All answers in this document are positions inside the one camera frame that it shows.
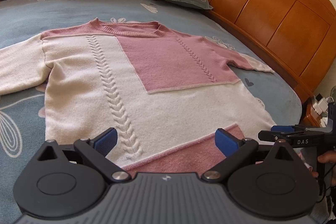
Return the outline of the person's right hand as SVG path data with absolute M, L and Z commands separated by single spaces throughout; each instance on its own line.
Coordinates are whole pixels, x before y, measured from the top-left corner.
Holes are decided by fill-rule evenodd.
M 324 186 L 325 177 L 331 174 L 328 184 L 335 186 L 335 176 L 333 175 L 335 168 L 335 149 L 327 151 L 324 148 L 317 148 L 316 167 L 309 168 L 310 174 L 317 180 L 320 187 Z

